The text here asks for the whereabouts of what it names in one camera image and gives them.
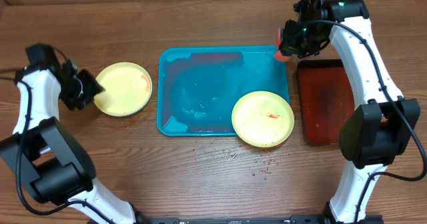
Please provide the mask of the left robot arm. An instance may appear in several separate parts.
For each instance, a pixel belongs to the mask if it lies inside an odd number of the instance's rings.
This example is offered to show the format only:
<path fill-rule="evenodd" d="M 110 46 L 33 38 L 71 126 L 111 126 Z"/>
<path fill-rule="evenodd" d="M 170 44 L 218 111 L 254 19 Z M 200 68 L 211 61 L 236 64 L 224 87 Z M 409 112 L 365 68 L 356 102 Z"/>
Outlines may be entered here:
<path fill-rule="evenodd" d="M 20 92 L 17 124 L 1 141 L 1 158 L 15 175 L 17 194 L 29 212 L 52 215 L 76 209 L 92 223 L 146 223 L 131 204 L 96 177 L 91 157 L 59 121 L 59 102 L 83 109 L 103 87 L 59 50 L 36 43 L 25 50 L 29 64 L 12 79 Z"/>

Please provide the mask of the red black sponge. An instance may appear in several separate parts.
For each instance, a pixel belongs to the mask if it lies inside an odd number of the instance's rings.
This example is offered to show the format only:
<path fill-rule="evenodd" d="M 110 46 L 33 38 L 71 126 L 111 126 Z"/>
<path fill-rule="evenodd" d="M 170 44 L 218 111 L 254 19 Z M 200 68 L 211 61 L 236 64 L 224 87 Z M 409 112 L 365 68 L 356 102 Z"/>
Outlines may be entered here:
<path fill-rule="evenodd" d="M 277 37 L 276 37 L 276 43 L 277 43 L 277 46 L 279 46 L 280 45 L 280 43 L 282 42 L 282 33 L 283 33 L 283 28 L 282 27 L 280 27 L 279 29 L 278 29 L 278 33 L 277 33 Z M 281 50 L 280 49 L 278 49 L 278 51 L 274 54 L 274 58 L 277 60 L 277 61 L 279 61 L 279 62 L 287 62 L 287 61 L 289 61 L 290 59 L 291 59 L 291 57 L 290 56 L 286 56 L 286 55 L 284 55 L 282 52 L 281 52 Z"/>

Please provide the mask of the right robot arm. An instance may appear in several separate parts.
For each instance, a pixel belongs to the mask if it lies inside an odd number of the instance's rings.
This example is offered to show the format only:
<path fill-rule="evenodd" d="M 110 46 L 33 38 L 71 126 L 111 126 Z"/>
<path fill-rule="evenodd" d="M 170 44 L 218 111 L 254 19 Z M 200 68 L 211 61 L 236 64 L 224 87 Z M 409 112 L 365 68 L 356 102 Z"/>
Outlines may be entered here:
<path fill-rule="evenodd" d="M 368 216 L 366 206 L 375 184 L 388 166 L 403 154 L 420 116 L 415 99 L 406 99 L 391 79 L 375 44 L 364 0 L 300 0 L 297 20 L 278 31 L 274 57 L 285 62 L 317 55 L 333 46 L 352 89 L 355 110 L 340 131 L 339 145 L 346 162 L 334 196 L 318 223 L 382 223 Z"/>

